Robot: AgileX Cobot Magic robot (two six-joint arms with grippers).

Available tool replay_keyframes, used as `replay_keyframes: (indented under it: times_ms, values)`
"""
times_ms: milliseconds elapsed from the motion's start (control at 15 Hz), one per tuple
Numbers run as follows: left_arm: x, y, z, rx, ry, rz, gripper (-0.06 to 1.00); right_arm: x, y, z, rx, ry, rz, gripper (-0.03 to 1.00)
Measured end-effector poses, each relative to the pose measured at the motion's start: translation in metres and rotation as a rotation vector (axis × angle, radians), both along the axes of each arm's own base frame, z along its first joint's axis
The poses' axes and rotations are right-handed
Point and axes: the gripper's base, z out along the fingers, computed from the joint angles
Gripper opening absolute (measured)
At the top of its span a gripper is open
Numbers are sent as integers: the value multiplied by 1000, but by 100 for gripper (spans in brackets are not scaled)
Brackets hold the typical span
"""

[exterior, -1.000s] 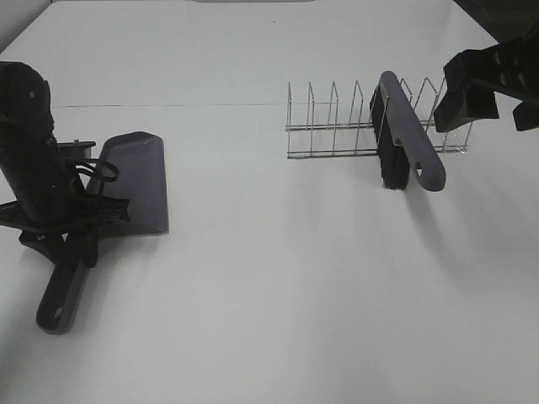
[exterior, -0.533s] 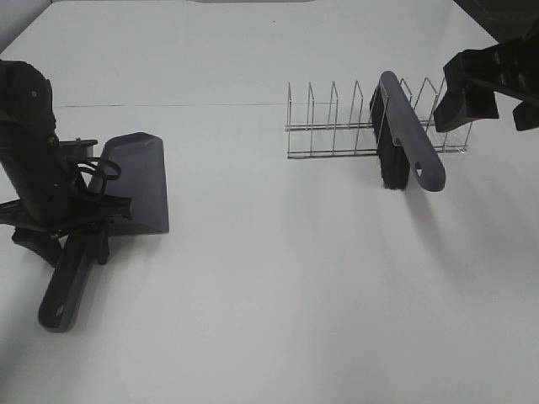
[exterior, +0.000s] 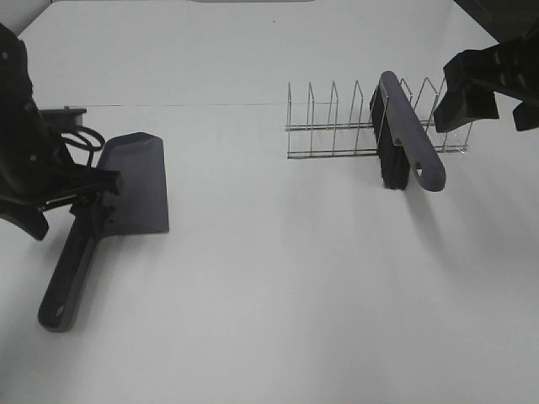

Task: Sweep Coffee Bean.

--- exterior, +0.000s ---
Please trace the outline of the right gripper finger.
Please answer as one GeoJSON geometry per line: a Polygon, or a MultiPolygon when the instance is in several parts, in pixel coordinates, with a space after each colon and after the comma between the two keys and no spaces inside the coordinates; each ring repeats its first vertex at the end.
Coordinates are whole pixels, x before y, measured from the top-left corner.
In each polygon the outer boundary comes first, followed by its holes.
{"type": "Polygon", "coordinates": [[[539,108],[534,104],[520,103],[513,110],[517,131],[534,130],[539,127],[539,108]]]}
{"type": "Polygon", "coordinates": [[[494,91],[473,84],[447,85],[446,92],[434,112],[435,129],[438,133],[451,132],[477,120],[498,118],[494,91]]]}

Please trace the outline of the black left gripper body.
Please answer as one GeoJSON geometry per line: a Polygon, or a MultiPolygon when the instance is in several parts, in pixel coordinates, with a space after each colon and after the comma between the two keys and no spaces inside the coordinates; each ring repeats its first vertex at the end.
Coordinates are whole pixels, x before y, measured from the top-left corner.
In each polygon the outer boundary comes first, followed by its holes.
{"type": "Polygon", "coordinates": [[[123,178],[115,170],[74,164],[68,168],[29,165],[1,174],[1,211],[48,208],[55,202],[103,192],[120,194],[123,178]]]}

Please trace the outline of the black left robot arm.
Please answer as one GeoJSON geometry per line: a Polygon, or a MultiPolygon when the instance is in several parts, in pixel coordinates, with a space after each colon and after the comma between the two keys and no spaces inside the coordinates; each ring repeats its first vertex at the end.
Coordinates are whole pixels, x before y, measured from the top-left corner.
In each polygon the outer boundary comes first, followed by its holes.
{"type": "Polygon", "coordinates": [[[81,125],[53,125],[33,95],[25,43],[1,28],[1,217],[42,240],[49,230],[45,211],[87,196],[121,191],[117,171],[79,164],[75,146],[94,155],[104,138],[81,125]]]}

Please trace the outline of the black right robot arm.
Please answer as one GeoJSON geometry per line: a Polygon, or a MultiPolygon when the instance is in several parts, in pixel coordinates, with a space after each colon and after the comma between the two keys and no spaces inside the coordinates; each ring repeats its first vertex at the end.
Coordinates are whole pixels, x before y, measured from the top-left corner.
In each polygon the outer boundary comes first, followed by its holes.
{"type": "MultiPolygon", "coordinates": [[[[517,130],[538,126],[538,7],[530,1],[464,1],[497,41],[465,50],[444,68],[446,95],[435,109],[440,133],[498,115],[494,96],[519,100],[517,130]]],[[[382,179],[405,189],[414,175],[440,191],[446,172],[393,72],[370,101],[382,179]]],[[[163,141],[144,132],[105,140],[78,125],[75,109],[38,109],[25,43],[1,30],[1,217],[40,240],[47,210],[69,206],[74,237],[88,240],[168,230],[163,141]]]]}

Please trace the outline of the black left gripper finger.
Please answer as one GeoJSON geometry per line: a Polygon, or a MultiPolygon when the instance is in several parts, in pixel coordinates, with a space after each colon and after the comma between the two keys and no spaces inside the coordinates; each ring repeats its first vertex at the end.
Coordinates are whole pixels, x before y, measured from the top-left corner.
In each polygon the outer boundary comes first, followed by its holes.
{"type": "Polygon", "coordinates": [[[1,218],[25,231],[35,240],[41,241],[49,231],[45,216],[35,207],[1,202],[1,218]]]}
{"type": "Polygon", "coordinates": [[[104,193],[91,193],[77,197],[70,213],[74,216],[72,229],[87,236],[103,236],[109,223],[113,205],[104,202],[104,193]]]}

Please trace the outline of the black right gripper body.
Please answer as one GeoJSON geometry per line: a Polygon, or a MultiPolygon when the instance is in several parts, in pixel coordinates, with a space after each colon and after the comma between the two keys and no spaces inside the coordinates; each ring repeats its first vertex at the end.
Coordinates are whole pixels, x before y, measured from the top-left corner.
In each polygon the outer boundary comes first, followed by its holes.
{"type": "Polygon", "coordinates": [[[444,66],[444,74],[450,93],[471,85],[537,105],[538,32],[459,52],[444,66]]]}

